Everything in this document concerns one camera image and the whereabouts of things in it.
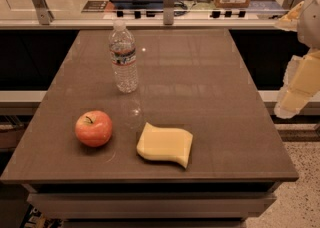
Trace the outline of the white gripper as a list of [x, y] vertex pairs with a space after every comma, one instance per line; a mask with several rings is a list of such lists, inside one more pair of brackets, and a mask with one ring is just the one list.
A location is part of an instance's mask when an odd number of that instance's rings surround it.
[[[320, 48], [320, 0], [301, 1], [278, 19], [275, 27], [297, 31], [301, 43], [309, 48]], [[303, 57], [293, 55], [278, 93], [275, 115], [282, 119], [294, 117], [319, 91], [320, 50], [311, 49]]]

